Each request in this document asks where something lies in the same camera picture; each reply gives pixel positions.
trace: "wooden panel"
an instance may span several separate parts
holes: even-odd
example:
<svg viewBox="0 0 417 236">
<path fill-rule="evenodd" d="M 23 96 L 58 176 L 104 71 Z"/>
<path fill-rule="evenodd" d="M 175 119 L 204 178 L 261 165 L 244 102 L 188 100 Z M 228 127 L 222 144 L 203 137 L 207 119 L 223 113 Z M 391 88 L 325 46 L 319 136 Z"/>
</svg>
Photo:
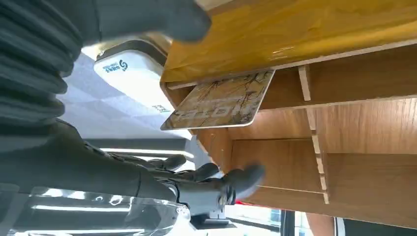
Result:
<svg viewBox="0 0 417 236">
<path fill-rule="evenodd" d="M 417 45 L 310 65 L 311 101 L 303 101 L 296 75 L 274 79 L 261 109 L 320 107 L 371 99 L 417 96 Z"/>
<path fill-rule="evenodd" d="M 260 109 L 296 107 L 304 103 L 298 68 L 293 67 L 275 72 Z"/>
<path fill-rule="evenodd" d="M 303 110 L 259 111 L 253 123 L 229 128 L 233 140 L 309 138 L 307 115 Z"/>
<path fill-rule="evenodd" d="M 224 172 L 231 169 L 230 160 L 232 156 L 232 140 L 226 128 L 198 129 L 193 130 L 194 134 L 205 150 L 212 158 L 212 161 L 220 166 Z"/>
<path fill-rule="evenodd" d="M 417 154 L 417 99 L 317 109 L 321 146 L 334 153 Z"/>
<path fill-rule="evenodd" d="M 311 140 L 233 141 L 232 167 L 255 162 L 266 167 L 262 186 L 321 192 Z"/>
<path fill-rule="evenodd" d="M 261 188 L 245 202 L 417 228 L 417 155 L 328 154 L 330 204 L 321 194 Z"/>
</svg>

